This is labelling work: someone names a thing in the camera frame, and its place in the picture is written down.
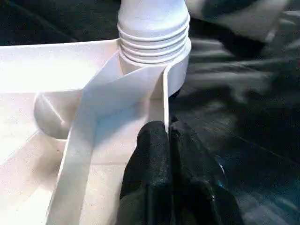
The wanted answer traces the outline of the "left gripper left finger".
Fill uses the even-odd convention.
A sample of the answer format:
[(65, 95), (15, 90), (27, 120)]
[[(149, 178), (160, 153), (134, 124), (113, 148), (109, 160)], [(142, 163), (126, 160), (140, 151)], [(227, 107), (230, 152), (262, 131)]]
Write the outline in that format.
[(118, 225), (173, 225), (173, 178), (168, 135), (162, 121), (145, 124), (125, 168)]

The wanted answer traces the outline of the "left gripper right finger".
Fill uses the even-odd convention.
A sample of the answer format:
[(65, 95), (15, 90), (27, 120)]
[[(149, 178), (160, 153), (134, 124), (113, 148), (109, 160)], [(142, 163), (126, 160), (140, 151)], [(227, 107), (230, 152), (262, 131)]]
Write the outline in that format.
[(169, 126), (174, 212), (179, 225), (242, 225), (225, 172), (197, 133), (173, 117)]

